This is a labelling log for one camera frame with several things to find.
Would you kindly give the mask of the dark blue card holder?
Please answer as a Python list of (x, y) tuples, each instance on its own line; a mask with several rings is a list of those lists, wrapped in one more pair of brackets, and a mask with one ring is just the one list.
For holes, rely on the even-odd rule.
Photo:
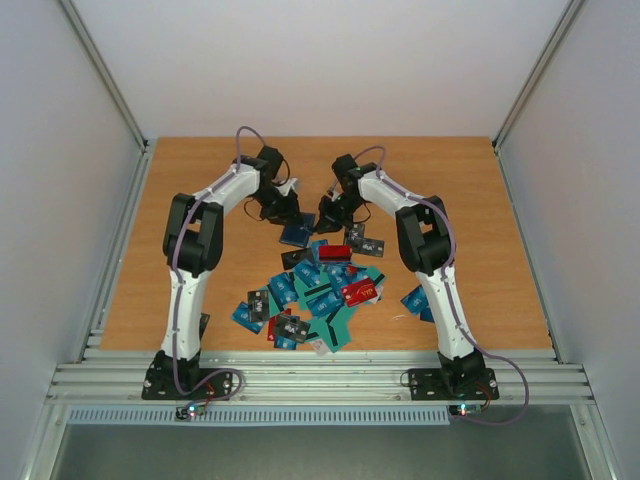
[(279, 238), (284, 245), (306, 248), (313, 234), (316, 215), (314, 213), (302, 213), (300, 224), (286, 225)]

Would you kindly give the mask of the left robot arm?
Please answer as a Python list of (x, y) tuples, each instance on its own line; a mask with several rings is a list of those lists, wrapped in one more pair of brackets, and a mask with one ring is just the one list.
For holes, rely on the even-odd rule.
[(179, 398), (192, 397), (205, 382), (199, 371), (201, 308), (211, 272), (222, 257), (225, 216), (248, 199), (260, 205), (261, 220), (302, 224), (296, 180), (276, 180), (285, 163), (279, 150), (264, 146), (255, 157), (240, 155), (204, 189), (172, 200), (162, 246), (171, 298), (160, 358), (162, 369), (171, 365), (165, 384)]

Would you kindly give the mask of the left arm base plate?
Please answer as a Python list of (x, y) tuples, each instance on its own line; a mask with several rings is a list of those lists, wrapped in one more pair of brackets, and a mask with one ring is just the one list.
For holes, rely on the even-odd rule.
[(180, 372), (176, 387), (173, 370), (149, 369), (143, 381), (141, 398), (147, 401), (225, 400), (237, 386), (237, 375), (230, 369), (200, 369)]

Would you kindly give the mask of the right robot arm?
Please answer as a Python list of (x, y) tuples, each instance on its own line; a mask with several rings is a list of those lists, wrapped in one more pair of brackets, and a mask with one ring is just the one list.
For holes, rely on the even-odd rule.
[(394, 218), (401, 260), (416, 274), (434, 318), (440, 383), (450, 397), (467, 394), (486, 364), (457, 290), (456, 238), (442, 200), (421, 197), (392, 180), (379, 165), (360, 166), (350, 154), (338, 157), (332, 171), (342, 192), (321, 199), (315, 231), (332, 233), (354, 226), (355, 211), (367, 203)]

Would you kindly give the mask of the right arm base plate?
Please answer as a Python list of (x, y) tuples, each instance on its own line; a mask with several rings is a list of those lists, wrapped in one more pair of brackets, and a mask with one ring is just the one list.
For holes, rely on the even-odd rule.
[(498, 400), (500, 393), (495, 373), (485, 368), (480, 376), (451, 393), (440, 376), (439, 369), (414, 368), (407, 370), (403, 384), (413, 401), (484, 401)]

